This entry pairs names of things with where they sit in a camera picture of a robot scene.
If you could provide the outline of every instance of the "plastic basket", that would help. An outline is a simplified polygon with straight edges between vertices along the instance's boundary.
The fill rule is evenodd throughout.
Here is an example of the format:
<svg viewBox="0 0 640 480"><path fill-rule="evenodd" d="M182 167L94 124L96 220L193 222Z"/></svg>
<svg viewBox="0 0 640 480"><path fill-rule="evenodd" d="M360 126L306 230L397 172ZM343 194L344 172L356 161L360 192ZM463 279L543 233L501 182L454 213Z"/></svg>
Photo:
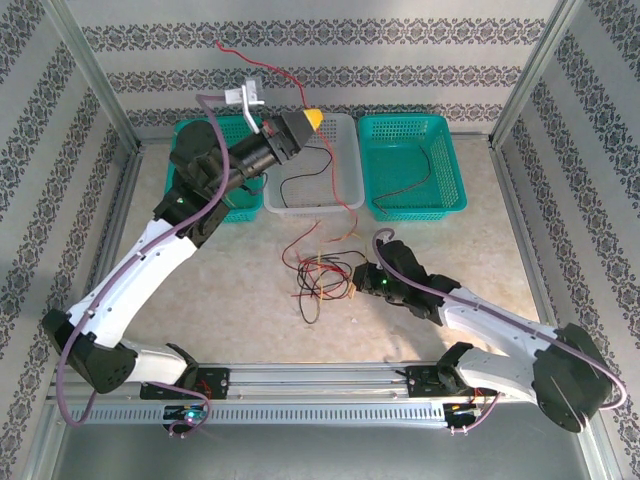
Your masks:
<svg viewBox="0 0 640 480"><path fill-rule="evenodd" d="M336 155L338 197L351 209L361 207L364 203L364 183L353 118L343 113L325 114L320 130ZM321 150L325 148L322 139L313 135L293 160L269 169L269 181L264 190L264 206L267 210L281 215L317 215L344 210L333 194L331 165L320 175L303 176L288 180L284 185L282 183L287 178L321 171L331 158L326 150Z"/></svg>
<svg viewBox="0 0 640 480"><path fill-rule="evenodd" d="M262 124L262 120L259 117L253 117L258 125ZM209 121L206 118L200 118L197 120ZM173 133L173 140L171 142L171 150L176 145L176 137L178 132L182 130L186 125L196 120L184 120L176 125ZM218 123L227 141L227 146L232 147L240 140L246 138L251 134L249 126L244 120L242 115L231 115L228 117L218 117ZM169 191L173 182L173 172L175 171L173 163L169 162L169 171L167 173L167 182L165 185L165 193ZM245 185L251 190L258 190L262 188L262 178L252 178L245 182ZM256 219L260 207L262 207L262 192L253 196L241 188L236 188L229 192L226 196L227 205L231 208L229 214L225 217L226 223L239 223L239 222L252 222Z"/></svg>
<svg viewBox="0 0 640 480"><path fill-rule="evenodd" d="M369 115L358 127L367 205L377 221L441 220L467 206L444 117ZM427 176L415 188L376 201Z"/></svg>

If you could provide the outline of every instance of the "yellow object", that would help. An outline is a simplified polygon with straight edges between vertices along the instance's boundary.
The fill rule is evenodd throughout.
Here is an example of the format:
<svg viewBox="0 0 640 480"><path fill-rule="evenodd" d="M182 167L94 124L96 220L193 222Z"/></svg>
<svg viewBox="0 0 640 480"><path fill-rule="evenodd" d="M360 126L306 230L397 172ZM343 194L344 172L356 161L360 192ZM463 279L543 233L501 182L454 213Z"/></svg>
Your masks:
<svg viewBox="0 0 640 480"><path fill-rule="evenodd" d="M304 114L307 116L307 120L309 120L314 131L318 129L322 120L324 120L324 115L317 108L308 108L304 111Z"/></svg>

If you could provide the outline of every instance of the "patterned wallpaper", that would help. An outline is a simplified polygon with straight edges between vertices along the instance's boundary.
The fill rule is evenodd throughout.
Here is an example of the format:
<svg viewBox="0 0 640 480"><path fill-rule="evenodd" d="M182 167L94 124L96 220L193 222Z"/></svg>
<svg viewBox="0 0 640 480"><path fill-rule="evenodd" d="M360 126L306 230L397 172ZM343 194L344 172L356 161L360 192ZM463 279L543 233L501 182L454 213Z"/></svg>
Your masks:
<svg viewBox="0 0 640 480"><path fill-rule="evenodd" d="M320 108L433 112L453 129L488 133L556 0L321 3L68 0L142 137L202 116L194 92L220 94L247 75L263 75L269 111L300 105L284 78L218 51L216 40L284 67Z"/></svg>
<svg viewBox="0 0 640 480"><path fill-rule="evenodd" d="M78 300L129 158L37 0L0 1L0 479L22 470L57 355L40 328Z"/></svg>
<svg viewBox="0 0 640 480"><path fill-rule="evenodd" d="M604 414L640 478L640 12L589 1L501 146L560 324L577 322L629 389Z"/></svg>

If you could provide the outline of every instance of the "robotic arm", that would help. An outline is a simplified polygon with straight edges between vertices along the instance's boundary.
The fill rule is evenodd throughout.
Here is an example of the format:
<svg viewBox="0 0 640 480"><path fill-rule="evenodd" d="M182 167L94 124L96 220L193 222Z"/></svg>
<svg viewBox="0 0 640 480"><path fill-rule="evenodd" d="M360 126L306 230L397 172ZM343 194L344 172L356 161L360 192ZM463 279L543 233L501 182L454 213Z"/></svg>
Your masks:
<svg viewBox="0 0 640 480"><path fill-rule="evenodd" d="M270 166L291 160L321 122L322 113L313 109L266 120L258 133L229 149L231 169L225 193ZM180 130L171 161L176 166L173 186L133 248L89 295L67 312L49 311L42 321L60 353L84 315L89 316L68 361L98 393L111 392L125 382L159 382L186 389L195 383L197 364L176 345L147 346L122 338L151 294L207 241L229 212L219 202L193 224L152 245L160 235L201 211L222 182L222 155L211 124L195 121ZM118 276L128 262L133 263ZM108 283L113 284L90 310Z"/></svg>
<svg viewBox="0 0 640 480"><path fill-rule="evenodd" d="M536 403L554 423L576 433L599 409L624 403L624 388L617 384L620 398L603 407L612 392L611 379L617 378L581 327L540 325L490 304L455 280L428 275L399 240L385 243L374 237L374 250L380 264L367 262L355 269L358 291L404 306L437 325L471 333L504 352L496 355L468 343L455 344L438 362L436 382L449 392L468 387L502 392ZM409 378L410 391L420 381L429 380Z"/></svg>
<svg viewBox="0 0 640 480"><path fill-rule="evenodd" d="M267 119L258 133L229 149L231 168L224 193L291 160L321 122L319 110ZM220 195L223 162L216 138L206 121L192 122L180 131L171 153L176 167L173 186L137 243L94 291L66 312L49 311L42 321L58 353L68 351L69 364L98 393L125 382L194 389L198 364L188 353L173 344L130 342L123 334L151 294L208 240L229 212L219 202L194 223L185 222ZM367 262L355 269L358 291L381 296L437 325L472 333L504 352L496 355L471 344L454 345L438 363L436 381L447 392L475 387L537 403L552 421L572 432L582 431L604 408L612 391L610 379L621 396L608 406L626 399L621 383L604 367L582 328L554 329L531 322L491 305L455 280L428 275L401 241L374 238L374 250L379 264ZM416 382L432 380L408 378L409 392Z"/></svg>

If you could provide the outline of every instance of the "teal plastic basket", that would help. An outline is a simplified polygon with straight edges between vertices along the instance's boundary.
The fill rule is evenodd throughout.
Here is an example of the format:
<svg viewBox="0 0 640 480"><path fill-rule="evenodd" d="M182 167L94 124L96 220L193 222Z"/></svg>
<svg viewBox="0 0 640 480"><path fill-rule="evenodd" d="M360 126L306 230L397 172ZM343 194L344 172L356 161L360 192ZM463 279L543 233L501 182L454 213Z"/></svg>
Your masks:
<svg viewBox="0 0 640 480"><path fill-rule="evenodd" d="M377 221L441 220L467 206L444 117L368 115L360 119L358 129L365 196ZM425 178L415 188L378 199Z"/></svg>
<svg viewBox="0 0 640 480"><path fill-rule="evenodd" d="M253 117L256 121L256 124L260 126L262 124L262 120L259 117ZM209 120L206 118L199 118L195 120L183 120L182 122L176 125L176 128L173 131L173 140L171 141L171 150L173 150L176 146L176 137L178 136L178 132L182 130L186 125L189 125L191 122L195 122L196 120L204 120L208 122ZM242 115L231 115L228 117L218 117L218 123L220 123L220 128L222 129L222 134L224 135L224 139L227 141L228 147L233 147L240 140L246 138L251 134L251 130L245 122L244 117ZM167 172L167 182L165 184L165 193L169 191L171 185L173 183L173 172L175 172L176 167L169 161L169 171ZM245 182L245 185L249 187L251 190L259 190L262 188L262 177L260 178L252 178ZM226 195L224 202L229 206L231 211L225 217L224 222L226 223L239 223L239 222L253 222L258 215L258 211L262 207L263 195L260 192L257 195L249 195L248 192L243 190L242 188L236 188L229 192Z"/></svg>

